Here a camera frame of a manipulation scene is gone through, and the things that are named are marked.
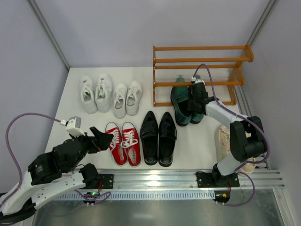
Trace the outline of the large white sneaker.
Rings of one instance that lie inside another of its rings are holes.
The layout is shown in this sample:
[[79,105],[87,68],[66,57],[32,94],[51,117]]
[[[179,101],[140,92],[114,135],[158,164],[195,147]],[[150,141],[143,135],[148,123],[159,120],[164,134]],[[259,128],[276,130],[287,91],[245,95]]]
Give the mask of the large white sneaker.
[[101,73],[96,79],[95,102],[100,112],[108,112],[111,105],[113,83],[109,75]]
[[97,105],[95,103],[94,83],[89,76],[82,76],[79,80],[79,96],[85,111],[89,114],[95,113]]

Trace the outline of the green loafer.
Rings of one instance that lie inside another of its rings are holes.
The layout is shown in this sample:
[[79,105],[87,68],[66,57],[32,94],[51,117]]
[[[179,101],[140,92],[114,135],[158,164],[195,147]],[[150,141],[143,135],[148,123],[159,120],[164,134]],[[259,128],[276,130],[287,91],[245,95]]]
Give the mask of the green loafer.
[[[201,79],[200,75],[196,74],[194,80],[200,80],[200,79]],[[190,123],[199,124],[202,121],[203,117],[204,117],[203,114],[198,114],[198,113],[192,112]]]
[[177,125],[188,125],[192,119],[192,112],[188,109],[188,87],[172,87],[170,99],[174,107],[174,115]]

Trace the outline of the black loafer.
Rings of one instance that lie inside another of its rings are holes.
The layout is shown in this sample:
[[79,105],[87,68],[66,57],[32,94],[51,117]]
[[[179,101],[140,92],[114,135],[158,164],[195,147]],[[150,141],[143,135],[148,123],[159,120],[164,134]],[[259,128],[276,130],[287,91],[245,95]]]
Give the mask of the black loafer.
[[169,112],[161,118],[158,129],[158,162],[162,167],[169,167],[173,162],[177,129]]
[[148,111],[140,128],[140,140],[144,162],[155,165],[158,162],[158,123],[153,111]]

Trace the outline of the wooden shoe shelf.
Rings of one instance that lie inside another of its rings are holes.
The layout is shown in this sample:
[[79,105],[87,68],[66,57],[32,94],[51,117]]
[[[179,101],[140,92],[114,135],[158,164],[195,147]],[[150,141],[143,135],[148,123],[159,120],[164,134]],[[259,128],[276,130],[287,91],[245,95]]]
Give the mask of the wooden shoe shelf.
[[[222,50],[238,50],[238,57],[189,57],[189,58],[159,58],[158,52],[192,52],[192,51],[222,51]],[[225,105],[236,105],[237,98],[235,87],[242,86],[245,79],[242,73],[242,64],[244,62],[252,62],[254,54],[249,44],[240,46],[189,46],[189,47],[156,47],[152,48],[152,97],[153,106],[171,106],[171,102],[158,102],[156,100],[156,88],[158,87],[174,87],[188,86],[187,81],[175,82],[172,79],[164,80],[156,76],[158,70],[195,70],[200,73],[202,63],[208,63],[209,69],[229,69],[230,74],[226,79],[213,79],[206,81],[205,85],[225,86],[228,89],[230,100],[224,101]]]

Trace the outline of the small white sneaker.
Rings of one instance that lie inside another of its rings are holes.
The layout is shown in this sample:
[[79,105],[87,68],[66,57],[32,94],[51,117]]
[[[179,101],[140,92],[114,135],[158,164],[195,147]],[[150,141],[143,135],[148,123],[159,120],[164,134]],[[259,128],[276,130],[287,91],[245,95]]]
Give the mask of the small white sneaker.
[[124,83],[117,84],[113,92],[113,113],[118,119],[122,119],[126,115],[126,97],[126,85]]
[[127,89],[126,113],[134,116],[139,111],[139,104],[142,98],[142,87],[138,81],[132,81]]

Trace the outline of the large white sneaker left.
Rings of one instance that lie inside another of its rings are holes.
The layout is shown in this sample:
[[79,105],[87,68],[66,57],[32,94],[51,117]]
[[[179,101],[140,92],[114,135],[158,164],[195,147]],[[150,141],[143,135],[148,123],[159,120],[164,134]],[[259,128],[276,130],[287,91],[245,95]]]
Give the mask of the large white sneaker left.
[[94,83],[89,76],[82,76],[79,80],[79,96],[85,111],[89,114],[95,113],[97,105],[95,103]]

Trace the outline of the black mounting plate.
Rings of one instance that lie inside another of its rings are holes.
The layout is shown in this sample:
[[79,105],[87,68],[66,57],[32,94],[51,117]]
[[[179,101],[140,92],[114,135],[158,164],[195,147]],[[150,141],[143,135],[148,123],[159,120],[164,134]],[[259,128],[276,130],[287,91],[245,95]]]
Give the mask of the black mounting plate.
[[98,189],[113,189],[114,175],[113,174],[100,174]]
[[221,176],[219,172],[202,172],[196,173],[198,188],[226,188],[240,187],[237,173],[227,176]]

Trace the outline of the large white sneaker right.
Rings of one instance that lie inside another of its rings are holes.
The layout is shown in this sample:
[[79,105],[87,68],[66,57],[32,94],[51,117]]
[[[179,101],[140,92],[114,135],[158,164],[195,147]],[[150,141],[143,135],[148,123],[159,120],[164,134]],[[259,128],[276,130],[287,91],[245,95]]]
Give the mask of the large white sneaker right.
[[113,83],[109,75],[101,73],[96,79],[95,102],[100,112],[108,112],[111,105]]

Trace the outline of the small white sneaker left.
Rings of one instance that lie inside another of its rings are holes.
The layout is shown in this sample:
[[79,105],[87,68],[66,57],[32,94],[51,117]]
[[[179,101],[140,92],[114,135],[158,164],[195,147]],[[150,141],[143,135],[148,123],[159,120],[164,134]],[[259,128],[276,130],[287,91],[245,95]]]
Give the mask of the small white sneaker left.
[[124,83],[117,84],[113,92],[113,113],[118,119],[122,119],[126,115],[126,97],[126,85]]

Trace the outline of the aluminium rail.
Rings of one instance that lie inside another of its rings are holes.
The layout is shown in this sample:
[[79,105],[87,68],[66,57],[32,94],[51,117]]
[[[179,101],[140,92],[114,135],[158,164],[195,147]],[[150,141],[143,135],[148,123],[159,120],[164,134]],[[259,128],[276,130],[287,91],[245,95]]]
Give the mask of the aluminium rail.
[[[210,189],[208,183],[197,177],[196,169],[100,169],[98,172],[113,175],[115,190],[196,190],[198,185],[201,185],[201,189]],[[251,175],[237,176],[236,181],[240,184],[239,189],[251,189],[252,184],[257,189],[285,188],[278,170],[256,169]]]

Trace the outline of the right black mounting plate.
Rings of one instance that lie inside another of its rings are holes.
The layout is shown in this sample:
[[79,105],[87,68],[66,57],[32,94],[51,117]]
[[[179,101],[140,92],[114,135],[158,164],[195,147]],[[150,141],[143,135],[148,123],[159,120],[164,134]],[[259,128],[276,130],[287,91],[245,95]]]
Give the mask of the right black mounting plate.
[[226,188],[240,187],[237,173],[227,176],[221,176],[219,172],[202,172],[196,173],[198,188]]

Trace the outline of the red canvas sneaker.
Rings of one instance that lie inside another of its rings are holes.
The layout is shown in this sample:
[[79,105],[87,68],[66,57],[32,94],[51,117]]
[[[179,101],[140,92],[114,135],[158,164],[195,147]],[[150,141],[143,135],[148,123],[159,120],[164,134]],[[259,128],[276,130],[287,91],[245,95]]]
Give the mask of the red canvas sneaker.
[[128,162],[132,167],[137,167],[141,163],[139,135],[136,127],[125,122],[122,126],[122,142],[121,146],[125,149]]
[[113,135],[109,150],[115,163],[119,166],[125,165],[127,163],[127,154],[125,149],[121,147],[122,136],[119,127],[116,123],[109,122],[105,127],[105,133]]

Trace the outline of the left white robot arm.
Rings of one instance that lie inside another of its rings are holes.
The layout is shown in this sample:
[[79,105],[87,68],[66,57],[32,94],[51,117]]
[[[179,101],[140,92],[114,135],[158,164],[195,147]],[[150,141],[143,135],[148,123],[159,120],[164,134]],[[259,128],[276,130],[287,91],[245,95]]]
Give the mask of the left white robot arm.
[[23,211],[35,211],[65,192],[96,186],[99,174],[91,163],[61,180],[62,175],[72,172],[87,154],[109,148],[112,134],[102,133],[96,127],[90,130],[92,137],[86,133],[72,136],[51,152],[39,155],[29,165],[21,184],[1,197],[0,216],[7,218]]

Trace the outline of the small white sneaker right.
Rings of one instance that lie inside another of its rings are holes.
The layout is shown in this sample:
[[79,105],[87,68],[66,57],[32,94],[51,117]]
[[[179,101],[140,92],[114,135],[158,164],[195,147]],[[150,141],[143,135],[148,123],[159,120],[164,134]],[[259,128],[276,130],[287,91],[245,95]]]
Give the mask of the small white sneaker right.
[[142,87],[138,81],[132,81],[127,89],[126,113],[134,116],[139,111],[139,104],[142,98]]

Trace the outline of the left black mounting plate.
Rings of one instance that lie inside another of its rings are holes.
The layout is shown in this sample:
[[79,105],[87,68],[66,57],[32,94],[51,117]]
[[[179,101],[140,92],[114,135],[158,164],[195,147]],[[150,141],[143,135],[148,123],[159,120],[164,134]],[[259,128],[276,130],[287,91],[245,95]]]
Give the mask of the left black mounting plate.
[[113,174],[100,174],[98,189],[113,189],[114,175]]

